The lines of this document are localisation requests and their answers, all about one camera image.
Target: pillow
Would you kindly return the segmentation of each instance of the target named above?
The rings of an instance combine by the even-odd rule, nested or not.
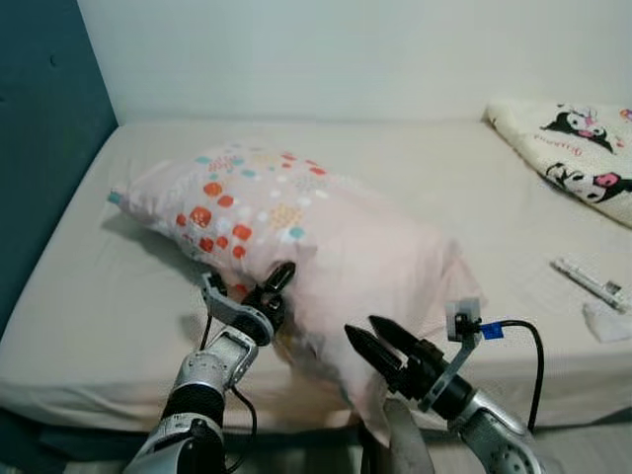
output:
[[[496,130],[540,175],[632,227],[632,111],[612,106],[497,102]]]
[[[295,262],[284,293],[292,315],[276,343],[299,369],[337,382],[383,443],[386,387],[344,325],[368,328],[378,314],[421,336],[442,330],[446,301],[480,293],[454,242],[354,180],[269,146],[161,163],[110,200],[227,284],[249,286]]]

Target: cartoon print blanket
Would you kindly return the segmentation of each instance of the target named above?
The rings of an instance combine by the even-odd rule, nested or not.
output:
[[[486,116],[540,175],[632,227],[632,108],[504,101]]]

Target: bed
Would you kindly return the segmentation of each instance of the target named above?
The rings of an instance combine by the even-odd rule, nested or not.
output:
[[[548,263],[572,258],[632,287],[629,229],[555,193],[482,122],[319,124],[174,121],[119,127],[101,149],[26,285],[0,345],[0,405],[52,425],[145,432],[183,356],[199,341],[198,276],[165,238],[106,203],[113,183],[152,163],[240,137],[317,156],[396,199],[461,243],[489,303],[486,321],[533,322],[545,346],[539,426],[586,424],[630,405],[632,347],[600,344],[584,324],[591,296]],[[487,342],[463,370],[526,418],[535,375],[527,333]],[[449,356],[458,347],[434,338]],[[336,387],[264,349],[241,382],[263,433],[338,429],[353,417]],[[443,423],[416,414],[423,428]],[[243,433],[233,400],[227,429]]]

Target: white wall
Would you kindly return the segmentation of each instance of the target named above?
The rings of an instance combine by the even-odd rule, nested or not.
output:
[[[632,103],[632,0],[79,0],[121,123]]]

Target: floor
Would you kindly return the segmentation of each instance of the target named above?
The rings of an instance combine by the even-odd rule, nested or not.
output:
[[[632,474],[632,424],[548,432],[537,438],[543,448],[557,457],[566,474]],[[436,474],[485,472],[461,444],[431,443],[430,452]],[[359,472],[360,456],[357,447],[257,453],[237,472],[355,474]],[[121,469],[119,463],[73,464],[65,474],[118,474]]]

